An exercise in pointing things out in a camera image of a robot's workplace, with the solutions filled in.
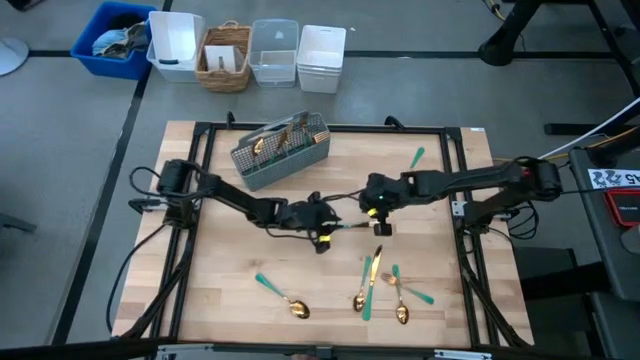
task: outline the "white paper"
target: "white paper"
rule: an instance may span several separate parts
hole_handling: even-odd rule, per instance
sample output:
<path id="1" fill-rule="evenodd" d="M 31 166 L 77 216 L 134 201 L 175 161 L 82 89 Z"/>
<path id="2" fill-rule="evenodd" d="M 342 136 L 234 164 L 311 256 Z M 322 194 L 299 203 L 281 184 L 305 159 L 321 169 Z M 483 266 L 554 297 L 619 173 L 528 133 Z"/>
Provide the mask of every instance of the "white paper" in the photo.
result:
<path id="1" fill-rule="evenodd" d="M 244 63 L 242 53 L 235 46 L 206 45 L 204 54 L 209 70 L 226 70 L 230 73 L 237 73 L 242 69 L 242 63 Z"/>
<path id="2" fill-rule="evenodd" d="M 587 169 L 594 189 L 640 186 L 640 171 L 622 169 Z"/>

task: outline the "label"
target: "label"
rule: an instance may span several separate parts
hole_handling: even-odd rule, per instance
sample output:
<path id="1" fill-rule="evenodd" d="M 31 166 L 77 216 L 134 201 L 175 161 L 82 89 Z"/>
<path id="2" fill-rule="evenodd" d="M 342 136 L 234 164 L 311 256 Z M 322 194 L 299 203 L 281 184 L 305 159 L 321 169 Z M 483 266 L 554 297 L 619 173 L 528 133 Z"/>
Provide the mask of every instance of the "label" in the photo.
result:
<path id="1" fill-rule="evenodd" d="M 594 189 L 640 186 L 640 170 L 587 169 Z"/>

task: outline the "wooden tabletop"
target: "wooden tabletop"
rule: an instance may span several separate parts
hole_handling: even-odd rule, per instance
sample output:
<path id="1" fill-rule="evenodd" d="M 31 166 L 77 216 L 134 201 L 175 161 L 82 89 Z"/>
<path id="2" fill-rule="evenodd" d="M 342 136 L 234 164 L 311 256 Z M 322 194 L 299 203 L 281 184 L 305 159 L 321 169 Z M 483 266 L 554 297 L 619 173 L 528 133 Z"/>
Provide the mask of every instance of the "wooden tabletop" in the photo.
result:
<path id="1" fill-rule="evenodd" d="M 186 159 L 194 122 L 169 122 L 156 170 L 166 160 Z M 244 131 L 217 131 L 210 172 L 245 190 L 229 152 Z M 469 169 L 491 166 L 486 134 L 462 129 Z M 255 197 L 304 200 L 314 190 L 323 196 L 364 187 L 371 172 L 399 176 L 407 171 L 416 149 L 425 154 L 416 169 L 443 170 L 438 136 L 409 134 L 331 134 L 329 158 L 289 176 Z M 455 149 L 450 144 L 457 168 Z M 496 190 L 474 192 L 479 200 Z M 347 223 L 367 220 L 358 204 L 344 199 L 331 203 Z M 159 226 L 163 212 L 142 217 L 137 241 Z M 274 239 L 246 221 L 244 215 L 214 200 L 203 202 L 193 264 L 188 281 L 179 339 L 182 341 L 334 344 L 405 347 L 470 346 L 457 264 L 449 204 L 446 200 L 395 211 L 391 237 L 377 237 L 371 229 L 335 232 L 331 250 L 316 255 L 306 240 Z M 493 227 L 506 231 L 504 223 Z M 114 324 L 114 334 L 126 331 L 157 294 L 169 243 L 165 230 L 133 257 Z M 376 281 L 372 319 L 365 322 L 351 309 L 358 292 L 364 258 L 384 245 L 380 270 L 398 264 L 406 285 L 431 295 L 433 305 L 405 294 L 410 321 L 395 319 L 395 288 Z M 511 244 L 493 233 L 482 236 L 492 298 L 518 334 L 533 343 Z M 289 313 L 281 298 L 255 281 L 263 273 L 290 298 L 304 301 L 311 317 Z M 481 340 L 488 343 L 480 303 L 476 313 Z M 162 334 L 168 331 L 173 298 L 166 307 Z"/>

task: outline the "gray cutlery caddy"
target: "gray cutlery caddy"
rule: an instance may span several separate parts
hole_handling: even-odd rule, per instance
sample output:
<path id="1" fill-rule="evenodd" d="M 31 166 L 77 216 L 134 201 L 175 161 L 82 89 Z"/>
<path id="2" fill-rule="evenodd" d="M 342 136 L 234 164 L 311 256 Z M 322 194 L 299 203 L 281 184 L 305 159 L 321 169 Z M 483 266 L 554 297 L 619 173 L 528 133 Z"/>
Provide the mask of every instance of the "gray cutlery caddy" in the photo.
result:
<path id="1" fill-rule="evenodd" d="M 300 120 L 306 116 L 306 132 Z M 278 149 L 287 125 L 293 124 L 288 142 Z M 275 121 L 244 136 L 231 150 L 231 158 L 242 181 L 251 191 L 262 189 L 329 156 L 331 137 L 315 144 L 313 137 L 329 131 L 318 113 L 302 111 Z M 254 156 L 253 146 L 263 139 L 262 151 Z"/>

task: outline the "knife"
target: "knife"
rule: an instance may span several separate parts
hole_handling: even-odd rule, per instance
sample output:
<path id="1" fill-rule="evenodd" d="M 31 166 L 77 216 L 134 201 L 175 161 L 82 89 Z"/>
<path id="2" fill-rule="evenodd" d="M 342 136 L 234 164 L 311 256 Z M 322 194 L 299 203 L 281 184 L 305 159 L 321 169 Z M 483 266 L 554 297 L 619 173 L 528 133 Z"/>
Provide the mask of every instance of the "knife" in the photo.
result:
<path id="1" fill-rule="evenodd" d="M 380 255 L 382 255 L 382 245 L 378 246 L 376 253 L 373 255 L 371 263 L 371 276 L 369 277 L 369 292 L 367 293 L 367 301 L 364 303 L 364 311 L 362 312 L 362 320 L 369 321 L 371 319 L 371 304 L 373 302 L 373 283 L 376 281 L 376 273 L 378 265 L 380 265 Z"/>

